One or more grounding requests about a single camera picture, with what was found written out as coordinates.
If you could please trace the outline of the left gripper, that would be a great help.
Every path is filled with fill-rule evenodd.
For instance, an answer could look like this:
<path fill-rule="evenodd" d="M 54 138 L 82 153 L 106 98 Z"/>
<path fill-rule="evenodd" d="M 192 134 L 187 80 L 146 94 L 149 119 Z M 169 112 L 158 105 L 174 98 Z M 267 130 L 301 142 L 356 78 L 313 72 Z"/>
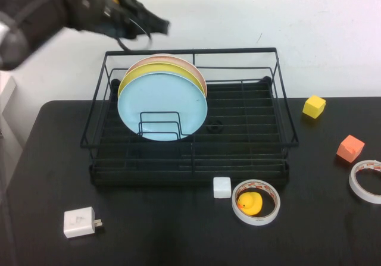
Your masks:
<path fill-rule="evenodd" d="M 170 22 L 160 18 L 146 8 L 143 9 L 142 27 L 137 18 L 137 10 L 127 0 L 101 0 L 99 33 L 111 38 L 136 39 L 140 35 L 168 34 Z"/>

